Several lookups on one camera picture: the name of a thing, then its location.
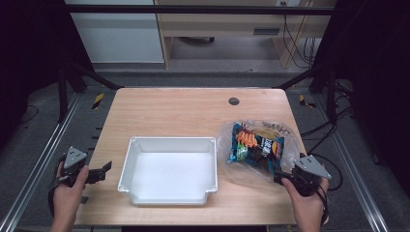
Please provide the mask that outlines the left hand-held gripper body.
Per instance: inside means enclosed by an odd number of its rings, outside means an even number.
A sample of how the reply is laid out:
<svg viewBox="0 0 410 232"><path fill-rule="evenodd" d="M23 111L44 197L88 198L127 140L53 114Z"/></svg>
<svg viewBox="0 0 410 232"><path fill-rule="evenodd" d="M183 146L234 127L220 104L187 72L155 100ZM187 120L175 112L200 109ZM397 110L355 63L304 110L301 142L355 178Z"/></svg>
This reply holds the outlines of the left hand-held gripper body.
<svg viewBox="0 0 410 232"><path fill-rule="evenodd" d="M68 152L57 162L57 176L48 188L55 189L60 184L71 188L75 184L79 172L84 167L86 158L86 153L70 147Z"/></svg>

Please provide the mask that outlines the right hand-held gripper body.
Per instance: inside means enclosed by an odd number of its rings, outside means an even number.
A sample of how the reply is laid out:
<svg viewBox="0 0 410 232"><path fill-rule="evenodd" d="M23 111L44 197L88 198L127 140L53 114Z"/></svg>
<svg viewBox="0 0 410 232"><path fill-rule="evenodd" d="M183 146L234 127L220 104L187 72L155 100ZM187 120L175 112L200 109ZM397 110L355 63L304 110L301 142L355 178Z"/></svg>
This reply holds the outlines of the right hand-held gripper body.
<svg viewBox="0 0 410 232"><path fill-rule="evenodd" d="M302 196L311 196L318 189L322 179L332 179L332 175L314 157L305 156L294 161L291 182Z"/></svg>

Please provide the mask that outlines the blue snack bag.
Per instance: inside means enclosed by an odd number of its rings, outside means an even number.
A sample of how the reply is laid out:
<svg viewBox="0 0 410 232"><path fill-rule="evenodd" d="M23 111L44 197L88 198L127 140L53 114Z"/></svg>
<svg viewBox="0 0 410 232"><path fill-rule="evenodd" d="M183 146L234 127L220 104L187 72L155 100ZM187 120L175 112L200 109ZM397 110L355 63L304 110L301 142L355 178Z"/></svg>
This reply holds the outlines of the blue snack bag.
<svg viewBox="0 0 410 232"><path fill-rule="evenodd" d="M231 149L227 162L243 162L270 174L281 171L284 137L263 136L244 124L235 124L231 133Z"/></svg>

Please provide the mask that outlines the clear plastic bag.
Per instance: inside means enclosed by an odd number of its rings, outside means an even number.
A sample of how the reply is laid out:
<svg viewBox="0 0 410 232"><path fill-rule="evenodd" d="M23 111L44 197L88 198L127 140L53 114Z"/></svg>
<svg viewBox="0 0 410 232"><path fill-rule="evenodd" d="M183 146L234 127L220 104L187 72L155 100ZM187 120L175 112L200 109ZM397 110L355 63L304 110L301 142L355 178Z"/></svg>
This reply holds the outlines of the clear plastic bag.
<svg viewBox="0 0 410 232"><path fill-rule="evenodd" d="M217 136L217 151L219 163L228 179L243 186L260 187L274 182L274 174L267 173L259 168L252 167L243 162L227 162L231 149L231 133L235 124L244 124L246 128L256 131L263 136L274 135L284 137L284 150L281 158L281 171L291 174L294 161L304 155L297 134L282 122L271 122L263 120L239 120L224 123L220 127Z"/></svg>

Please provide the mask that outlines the white plastic bin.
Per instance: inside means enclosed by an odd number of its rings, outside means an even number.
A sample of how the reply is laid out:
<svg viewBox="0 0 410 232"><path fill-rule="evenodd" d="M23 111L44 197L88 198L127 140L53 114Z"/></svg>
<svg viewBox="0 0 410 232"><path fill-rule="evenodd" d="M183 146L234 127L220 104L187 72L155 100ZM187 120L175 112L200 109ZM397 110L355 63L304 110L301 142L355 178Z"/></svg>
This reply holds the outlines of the white plastic bin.
<svg viewBox="0 0 410 232"><path fill-rule="evenodd" d="M214 137L132 137L117 187L137 206L204 205L218 189Z"/></svg>

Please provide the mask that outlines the person's right hand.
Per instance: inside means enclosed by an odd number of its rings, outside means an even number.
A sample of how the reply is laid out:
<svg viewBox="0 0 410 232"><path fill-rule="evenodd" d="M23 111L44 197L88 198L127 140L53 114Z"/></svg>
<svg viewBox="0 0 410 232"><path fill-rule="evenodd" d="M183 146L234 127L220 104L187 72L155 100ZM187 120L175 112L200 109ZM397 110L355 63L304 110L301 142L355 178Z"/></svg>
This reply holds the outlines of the person's right hand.
<svg viewBox="0 0 410 232"><path fill-rule="evenodd" d="M292 205L293 214L297 222L298 219L321 218L324 213L324 203L317 194L303 197L297 192L294 185L289 180L284 180L283 185L288 192Z"/></svg>

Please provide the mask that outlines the person's left hand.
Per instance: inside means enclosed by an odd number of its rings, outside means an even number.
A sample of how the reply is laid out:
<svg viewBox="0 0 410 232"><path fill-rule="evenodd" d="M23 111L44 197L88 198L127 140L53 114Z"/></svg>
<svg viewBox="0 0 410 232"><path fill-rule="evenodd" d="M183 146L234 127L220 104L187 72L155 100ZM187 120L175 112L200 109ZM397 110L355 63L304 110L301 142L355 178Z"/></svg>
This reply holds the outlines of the person's left hand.
<svg viewBox="0 0 410 232"><path fill-rule="evenodd" d="M68 219L76 216L88 175L89 167L85 165L72 187L61 184L55 189L53 196L55 218Z"/></svg>

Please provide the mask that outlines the yellow black tape marker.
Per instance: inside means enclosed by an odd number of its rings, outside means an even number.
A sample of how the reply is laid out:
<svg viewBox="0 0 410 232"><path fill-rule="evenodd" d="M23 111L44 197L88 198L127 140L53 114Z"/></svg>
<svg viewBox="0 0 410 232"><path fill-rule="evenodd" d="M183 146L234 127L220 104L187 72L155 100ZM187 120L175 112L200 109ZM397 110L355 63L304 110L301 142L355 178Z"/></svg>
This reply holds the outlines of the yellow black tape marker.
<svg viewBox="0 0 410 232"><path fill-rule="evenodd" d="M96 98L95 98L95 100L94 100L94 103L93 103L93 105L92 105L92 109L97 109L97 108L100 106L100 103L101 103L101 101L102 101L102 99L103 99L103 96L104 96L104 93L99 93L99 94L97 94L97 96L96 96Z"/></svg>
<svg viewBox="0 0 410 232"><path fill-rule="evenodd" d="M303 105L303 106L306 106L306 107L309 107L309 108L316 108L315 103L306 102L304 95L299 96L299 103L300 103L300 105Z"/></svg>

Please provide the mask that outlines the black metal stand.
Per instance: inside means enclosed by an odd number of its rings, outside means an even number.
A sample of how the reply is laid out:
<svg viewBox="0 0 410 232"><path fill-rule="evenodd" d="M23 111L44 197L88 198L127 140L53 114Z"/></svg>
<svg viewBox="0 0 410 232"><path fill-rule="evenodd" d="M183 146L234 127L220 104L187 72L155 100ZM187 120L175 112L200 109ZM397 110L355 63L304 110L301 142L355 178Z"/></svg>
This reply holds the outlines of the black metal stand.
<svg viewBox="0 0 410 232"><path fill-rule="evenodd" d="M70 84L76 93L83 93L87 89L83 76L88 76L111 90L121 89L120 85L103 78L94 71L86 69L75 62L62 62L57 73L60 106L58 119L59 123L62 123L68 116L69 105L67 84Z"/></svg>
<svg viewBox="0 0 410 232"><path fill-rule="evenodd" d="M297 75L296 77L275 86L275 89L286 90L293 85L305 80L307 78L313 78L309 85L309 90L312 94L320 93L324 87L327 87L327 98L326 98L326 115L331 123L334 125L337 122L336 114L336 82L337 82L337 72L336 69L329 65L315 65L305 72Z"/></svg>

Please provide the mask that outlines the black curtain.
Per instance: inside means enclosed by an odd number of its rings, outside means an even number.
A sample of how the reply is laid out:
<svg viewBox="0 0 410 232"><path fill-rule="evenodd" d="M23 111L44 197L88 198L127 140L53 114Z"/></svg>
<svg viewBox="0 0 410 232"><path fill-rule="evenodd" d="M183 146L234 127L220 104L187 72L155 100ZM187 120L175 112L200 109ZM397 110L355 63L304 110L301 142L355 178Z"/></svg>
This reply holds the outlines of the black curtain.
<svg viewBox="0 0 410 232"><path fill-rule="evenodd" d="M319 60L353 84L374 153L410 195L410 0L336 0Z"/></svg>
<svg viewBox="0 0 410 232"><path fill-rule="evenodd" d="M93 69L73 19L48 4L64 0L0 0L0 149L12 138L25 114L28 97L58 81L62 72L77 92L83 74Z"/></svg>

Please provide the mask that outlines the white cabinet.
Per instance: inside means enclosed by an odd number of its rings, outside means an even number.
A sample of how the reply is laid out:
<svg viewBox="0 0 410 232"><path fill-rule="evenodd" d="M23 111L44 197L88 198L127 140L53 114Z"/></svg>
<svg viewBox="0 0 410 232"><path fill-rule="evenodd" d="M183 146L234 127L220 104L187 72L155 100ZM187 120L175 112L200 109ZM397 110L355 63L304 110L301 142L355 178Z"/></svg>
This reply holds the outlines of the white cabinet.
<svg viewBox="0 0 410 232"><path fill-rule="evenodd" d="M162 63L155 14L71 13L94 64Z"/></svg>

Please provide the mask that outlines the light wooden desk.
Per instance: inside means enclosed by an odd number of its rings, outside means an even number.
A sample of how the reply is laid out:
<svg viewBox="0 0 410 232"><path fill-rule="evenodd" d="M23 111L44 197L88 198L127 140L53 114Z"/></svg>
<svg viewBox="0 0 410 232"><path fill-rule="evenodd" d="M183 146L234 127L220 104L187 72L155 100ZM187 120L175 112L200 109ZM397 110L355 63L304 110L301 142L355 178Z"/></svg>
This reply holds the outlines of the light wooden desk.
<svg viewBox="0 0 410 232"><path fill-rule="evenodd" d="M154 0L156 5L331 8L337 0ZM161 35L177 37L262 37L270 39L286 68L301 38L321 38L327 15L159 14Z"/></svg>

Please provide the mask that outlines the aluminium floor rail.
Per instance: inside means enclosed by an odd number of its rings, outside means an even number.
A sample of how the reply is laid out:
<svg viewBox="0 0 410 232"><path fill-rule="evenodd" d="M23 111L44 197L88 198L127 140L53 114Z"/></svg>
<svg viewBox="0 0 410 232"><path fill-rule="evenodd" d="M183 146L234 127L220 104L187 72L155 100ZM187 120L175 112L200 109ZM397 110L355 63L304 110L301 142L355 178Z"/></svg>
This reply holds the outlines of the aluminium floor rail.
<svg viewBox="0 0 410 232"><path fill-rule="evenodd" d="M352 121L352 108L341 100L337 107L337 122L330 123L321 143L311 148L333 175L329 197L330 221L326 231L390 232L370 190L368 183L354 162L356 147L348 147L341 133Z"/></svg>
<svg viewBox="0 0 410 232"><path fill-rule="evenodd" d="M40 182L40 179L45 172L45 169L47 168L56 148L58 147L62 136L72 120L81 97L81 94L73 93L67 115L55 127L39 159L31 170L31 173L25 179L25 183L16 197L14 204L5 217L0 221L0 232L14 232L24 210L26 209L35 189Z"/></svg>

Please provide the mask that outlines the black horizontal frame bar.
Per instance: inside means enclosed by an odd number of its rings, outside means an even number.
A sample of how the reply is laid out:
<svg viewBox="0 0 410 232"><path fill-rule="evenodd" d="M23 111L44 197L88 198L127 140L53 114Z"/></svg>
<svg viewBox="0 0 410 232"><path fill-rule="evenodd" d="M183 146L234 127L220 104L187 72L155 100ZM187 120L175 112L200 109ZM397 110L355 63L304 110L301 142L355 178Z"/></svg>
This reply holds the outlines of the black horizontal frame bar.
<svg viewBox="0 0 410 232"><path fill-rule="evenodd" d="M69 13L102 14L203 14L203 15L333 15L335 8L251 7L196 5L77 5L62 7Z"/></svg>

